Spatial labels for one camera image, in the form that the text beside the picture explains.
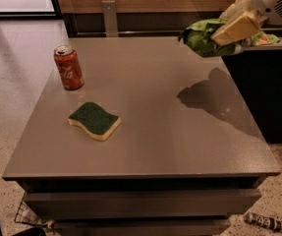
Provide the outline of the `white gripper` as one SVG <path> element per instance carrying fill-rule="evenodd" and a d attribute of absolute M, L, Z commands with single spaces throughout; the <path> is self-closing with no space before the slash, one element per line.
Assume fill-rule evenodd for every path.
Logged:
<path fill-rule="evenodd" d="M 252 6 L 259 13 L 251 11 Z M 223 46 L 251 37 L 259 32 L 262 15 L 269 24 L 282 25 L 282 0 L 236 0 L 220 15 L 221 18 L 229 20 L 211 39 Z"/>

